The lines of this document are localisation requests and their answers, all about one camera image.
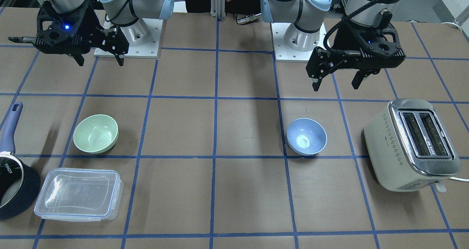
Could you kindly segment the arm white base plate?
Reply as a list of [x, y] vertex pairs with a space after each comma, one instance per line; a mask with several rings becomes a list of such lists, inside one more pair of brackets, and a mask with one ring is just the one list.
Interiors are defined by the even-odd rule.
[[315, 47], [324, 48], [324, 23], [315, 33], [298, 30], [292, 23], [272, 23], [272, 41], [277, 62], [308, 62]]
[[129, 42], [124, 58], [157, 59], [165, 20], [140, 18], [135, 24], [120, 27]]

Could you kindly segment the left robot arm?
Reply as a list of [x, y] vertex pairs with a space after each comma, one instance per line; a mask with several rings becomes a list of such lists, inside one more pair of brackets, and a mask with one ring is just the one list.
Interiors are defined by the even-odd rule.
[[391, 24], [400, 0], [348, 0], [345, 14], [318, 46], [320, 28], [332, 0], [260, 0], [262, 19], [289, 23], [284, 40], [300, 52], [312, 51], [306, 71], [318, 91], [322, 80], [340, 69], [357, 70], [352, 86], [384, 68], [398, 67], [406, 58]]

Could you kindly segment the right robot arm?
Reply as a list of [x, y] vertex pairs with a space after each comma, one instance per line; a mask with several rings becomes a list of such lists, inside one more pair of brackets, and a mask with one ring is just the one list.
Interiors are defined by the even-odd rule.
[[93, 48], [111, 53], [120, 66], [129, 46], [148, 31], [144, 19], [168, 20], [175, 0], [99, 0], [111, 27], [104, 28], [95, 13], [97, 0], [37, 0], [37, 32], [33, 37], [8, 37], [31, 44], [44, 54], [67, 55], [79, 66]]

